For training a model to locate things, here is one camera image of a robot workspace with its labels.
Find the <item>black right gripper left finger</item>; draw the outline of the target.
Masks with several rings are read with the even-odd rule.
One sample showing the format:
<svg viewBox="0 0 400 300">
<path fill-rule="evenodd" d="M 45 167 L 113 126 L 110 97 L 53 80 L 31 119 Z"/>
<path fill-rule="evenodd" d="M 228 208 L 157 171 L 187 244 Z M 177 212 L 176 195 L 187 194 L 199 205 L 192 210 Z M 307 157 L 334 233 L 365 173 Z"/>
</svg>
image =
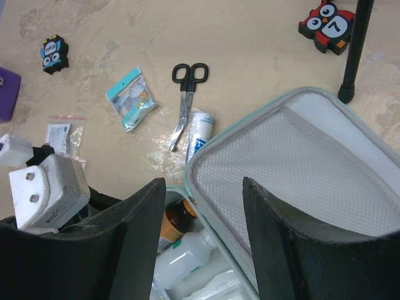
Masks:
<svg viewBox="0 0 400 300">
<path fill-rule="evenodd" d="M 164 213 L 166 182 L 59 233 L 20 231 L 1 220 L 2 299 L 148 299 Z"/>
</svg>

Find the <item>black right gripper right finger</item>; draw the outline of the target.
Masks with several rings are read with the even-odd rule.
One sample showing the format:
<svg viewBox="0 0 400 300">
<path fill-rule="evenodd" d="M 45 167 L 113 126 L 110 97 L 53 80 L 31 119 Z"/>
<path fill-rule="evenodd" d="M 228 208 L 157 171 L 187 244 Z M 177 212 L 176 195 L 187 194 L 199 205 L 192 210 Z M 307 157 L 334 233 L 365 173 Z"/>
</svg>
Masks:
<svg viewBox="0 0 400 300">
<path fill-rule="evenodd" d="M 371 237 L 320 221 L 255 180 L 242 198 L 261 299 L 398 299 L 399 233 Z"/>
</svg>

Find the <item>white gauze packet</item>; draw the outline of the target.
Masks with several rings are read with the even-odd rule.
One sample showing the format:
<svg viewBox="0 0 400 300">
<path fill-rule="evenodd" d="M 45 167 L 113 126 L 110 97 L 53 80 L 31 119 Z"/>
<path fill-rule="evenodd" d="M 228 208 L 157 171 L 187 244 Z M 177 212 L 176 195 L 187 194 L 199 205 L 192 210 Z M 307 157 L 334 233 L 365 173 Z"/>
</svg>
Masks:
<svg viewBox="0 0 400 300">
<path fill-rule="evenodd" d="M 186 300 L 245 300 L 249 299 L 247 292 L 231 269 L 216 275 L 209 283 L 190 296 Z"/>
</svg>

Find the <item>white plastic bottle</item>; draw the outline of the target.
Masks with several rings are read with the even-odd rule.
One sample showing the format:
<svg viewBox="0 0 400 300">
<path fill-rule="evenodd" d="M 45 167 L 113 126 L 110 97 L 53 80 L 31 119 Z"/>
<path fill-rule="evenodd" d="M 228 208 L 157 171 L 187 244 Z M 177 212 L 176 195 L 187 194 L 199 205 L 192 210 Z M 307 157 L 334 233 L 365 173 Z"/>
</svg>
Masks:
<svg viewBox="0 0 400 300">
<path fill-rule="evenodd" d="M 205 228 L 185 234 L 156 258 L 154 282 L 163 289 L 173 288 L 207 264 L 211 252 L 216 248 L 216 242 Z"/>
</svg>

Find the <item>amber medicine bottle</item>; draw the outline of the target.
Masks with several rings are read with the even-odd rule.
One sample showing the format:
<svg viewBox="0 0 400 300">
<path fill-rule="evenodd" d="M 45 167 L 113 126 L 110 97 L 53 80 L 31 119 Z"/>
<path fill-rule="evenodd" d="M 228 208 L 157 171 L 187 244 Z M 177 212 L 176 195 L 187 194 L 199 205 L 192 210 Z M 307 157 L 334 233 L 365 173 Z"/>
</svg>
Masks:
<svg viewBox="0 0 400 300">
<path fill-rule="evenodd" d="M 157 253 L 165 251 L 188 233 L 196 218 L 197 215 L 187 199 L 168 204 L 162 219 Z"/>
</svg>

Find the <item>small clear packet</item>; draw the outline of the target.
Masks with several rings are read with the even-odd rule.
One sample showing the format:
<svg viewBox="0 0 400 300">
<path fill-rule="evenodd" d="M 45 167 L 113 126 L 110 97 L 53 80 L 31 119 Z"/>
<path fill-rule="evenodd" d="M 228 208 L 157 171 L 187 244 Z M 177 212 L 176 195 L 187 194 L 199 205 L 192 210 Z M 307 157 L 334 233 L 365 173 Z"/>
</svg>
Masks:
<svg viewBox="0 0 400 300">
<path fill-rule="evenodd" d="M 76 116 L 49 116 L 45 143 L 50 145 L 56 154 L 74 159 L 84 168 L 86 160 L 80 156 L 80 145 L 86 119 Z"/>
</svg>

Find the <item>teal packet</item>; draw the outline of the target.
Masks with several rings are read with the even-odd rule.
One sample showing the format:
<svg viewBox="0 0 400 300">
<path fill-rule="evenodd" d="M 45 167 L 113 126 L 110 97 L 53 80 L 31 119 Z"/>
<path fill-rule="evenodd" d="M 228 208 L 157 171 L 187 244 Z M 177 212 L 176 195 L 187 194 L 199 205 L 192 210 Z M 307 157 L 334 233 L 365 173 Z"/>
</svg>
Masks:
<svg viewBox="0 0 400 300">
<path fill-rule="evenodd" d="M 109 89 L 105 96 L 126 132 L 132 131 L 157 106 L 138 66 Z"/>
</svg>

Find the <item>black handled scissors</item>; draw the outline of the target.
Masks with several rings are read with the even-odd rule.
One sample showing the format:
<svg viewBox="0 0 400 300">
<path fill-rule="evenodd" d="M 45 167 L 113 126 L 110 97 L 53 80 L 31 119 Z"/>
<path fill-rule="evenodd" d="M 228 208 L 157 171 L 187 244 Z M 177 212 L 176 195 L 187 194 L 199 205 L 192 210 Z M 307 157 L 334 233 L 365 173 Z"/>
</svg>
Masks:
<svg viewBox="0 0 400 300">
<path fill-rule="evenodd" d="M 203 62 L 197 62 L 192 66 L 185 63 L 177 64 L 172 69 L 171 77 L 174 83 L 180 84 L 179 121 L 171 135 L 169 145 L 169 150 L 174 152 L 181 134 L 188 124 L 196 86 L 208 80 L 209 67 Z"/>
</svg>

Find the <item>mint green medicine case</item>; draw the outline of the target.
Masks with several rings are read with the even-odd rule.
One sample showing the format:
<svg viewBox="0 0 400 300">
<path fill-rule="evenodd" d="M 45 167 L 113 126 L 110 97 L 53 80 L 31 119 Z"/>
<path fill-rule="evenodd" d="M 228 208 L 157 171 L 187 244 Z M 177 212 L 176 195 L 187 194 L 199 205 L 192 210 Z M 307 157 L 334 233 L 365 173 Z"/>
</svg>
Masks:
<svg viewBox="0 0 400 300">
<path fill-rule="evenodd" d="M 337 97 L 293 90 L 212 138 L 187 164 L 184 186 L 166 203 L 187 199 L 193 231 L 217 244 L 205 266 L 151 299 L 184 299 L 233 270 L 249 299 L 261 299 L 243 205 L 251 178 L 284 202 L 330 225 L 379 237 L 399 233 L 399 155 Z"/>
</svg>

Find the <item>white bandage roll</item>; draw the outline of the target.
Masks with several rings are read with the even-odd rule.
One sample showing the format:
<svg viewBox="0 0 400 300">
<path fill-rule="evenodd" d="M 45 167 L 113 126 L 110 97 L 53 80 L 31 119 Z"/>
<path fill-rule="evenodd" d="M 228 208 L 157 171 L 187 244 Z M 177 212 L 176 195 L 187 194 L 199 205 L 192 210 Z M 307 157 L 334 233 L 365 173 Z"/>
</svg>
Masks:
<svg viewBox="0 0 400 300">
<path fill-rule="evenodd" d="M 215 119 L 204 111 L 192 113 L 185 164 L 211 139 L 214 123 Z"/>
</svg>

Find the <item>black music stand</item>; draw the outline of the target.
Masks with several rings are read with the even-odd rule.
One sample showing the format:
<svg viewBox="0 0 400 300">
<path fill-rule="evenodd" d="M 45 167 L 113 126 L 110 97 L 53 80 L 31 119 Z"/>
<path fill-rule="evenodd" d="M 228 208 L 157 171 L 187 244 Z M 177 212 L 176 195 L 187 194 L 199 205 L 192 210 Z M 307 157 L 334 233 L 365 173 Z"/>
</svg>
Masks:
<svg viewBox="0 0 400 300">
<path fill-rule="evenodd" d="M 344 77 L 337 95 L 339 100 L 344 104 L 350 103 L 355 95 L 356 76 L 373 6 L 374 0 L 357 1 Z"/>
</svg>

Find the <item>purple metronome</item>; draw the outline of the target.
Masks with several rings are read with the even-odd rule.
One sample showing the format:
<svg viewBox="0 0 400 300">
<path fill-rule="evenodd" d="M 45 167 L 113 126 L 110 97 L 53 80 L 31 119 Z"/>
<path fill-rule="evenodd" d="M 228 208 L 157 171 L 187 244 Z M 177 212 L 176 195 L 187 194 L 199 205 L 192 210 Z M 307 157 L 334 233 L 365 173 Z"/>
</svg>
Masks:
<svg viewBox="0 0 400 300">
<path fill-rule="evenodd" d="M 0 67 L 0 119 L 1 123 L 11 120 L 21 86 L 21 76 L 8 69 Z"/>
</svg>

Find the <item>blue owl toy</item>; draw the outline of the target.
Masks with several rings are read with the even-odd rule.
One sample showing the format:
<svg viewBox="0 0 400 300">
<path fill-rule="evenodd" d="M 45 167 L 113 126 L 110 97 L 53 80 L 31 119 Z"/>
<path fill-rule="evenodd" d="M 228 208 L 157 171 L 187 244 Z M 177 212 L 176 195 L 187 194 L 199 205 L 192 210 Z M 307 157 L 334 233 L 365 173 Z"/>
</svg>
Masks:
<svg viewBox="0 0 400 300">
<path fill-rule="evenodd" d="M 51 38 L 45 39 L 40 49 L 42 70 L 53 75 L 55 72 L 68 68 L 68 52 L 69 45 L 61 36 L 54 34 Z"/>
</svg>

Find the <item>red owl toy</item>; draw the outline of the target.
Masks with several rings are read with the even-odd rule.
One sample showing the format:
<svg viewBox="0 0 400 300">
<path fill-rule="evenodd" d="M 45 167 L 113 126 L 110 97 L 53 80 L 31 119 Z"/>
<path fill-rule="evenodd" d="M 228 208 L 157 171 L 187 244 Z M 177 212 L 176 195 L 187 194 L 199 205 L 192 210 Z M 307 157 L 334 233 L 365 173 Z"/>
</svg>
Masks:
<svg viewBox="0 0 400 300">
<path fill-rule="evenodd" d="M 347 48 L 353 30 L 355 14 L 338 9 L 331 1 L 321 1 L 309 16 L 299 22 L 297 31 L 307 39 L 313 40 L 321 53 L 328 50 L 341 55 Z"/>
</svg>

